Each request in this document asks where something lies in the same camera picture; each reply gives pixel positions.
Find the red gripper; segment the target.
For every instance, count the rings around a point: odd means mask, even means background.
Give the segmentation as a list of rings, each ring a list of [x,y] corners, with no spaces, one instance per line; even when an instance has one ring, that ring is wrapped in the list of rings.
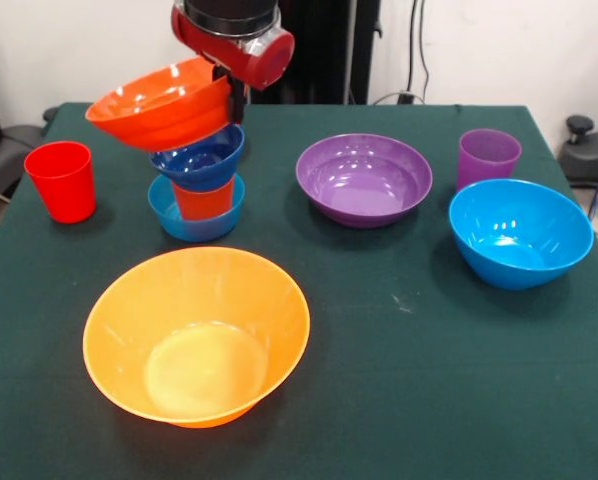
[[[235,78],[228,80],[234,124],[243,123],[249,87],[263,90],[277,82],[295,48],[276,4],[175,4],[171,26],[181,43],[216,64],[212,81],[228,72]]]

